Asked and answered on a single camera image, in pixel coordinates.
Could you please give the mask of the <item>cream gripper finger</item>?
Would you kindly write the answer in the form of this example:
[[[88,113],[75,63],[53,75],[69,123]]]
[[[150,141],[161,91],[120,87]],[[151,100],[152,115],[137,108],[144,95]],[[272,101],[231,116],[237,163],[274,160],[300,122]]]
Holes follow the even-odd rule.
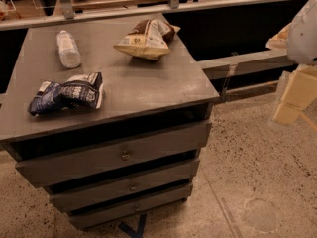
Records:
[[[272,120],[290,125],[317,98],[317,66],[300,64],[288,78]]]

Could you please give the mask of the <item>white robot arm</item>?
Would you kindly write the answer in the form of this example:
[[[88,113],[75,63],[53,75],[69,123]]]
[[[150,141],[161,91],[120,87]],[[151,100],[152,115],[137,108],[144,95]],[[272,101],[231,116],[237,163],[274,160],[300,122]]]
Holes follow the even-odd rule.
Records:
[[[286,48],[298,67],[288,77],[272,120],[290,125],[317,98],[317,0],[308,0],[293,18]]]

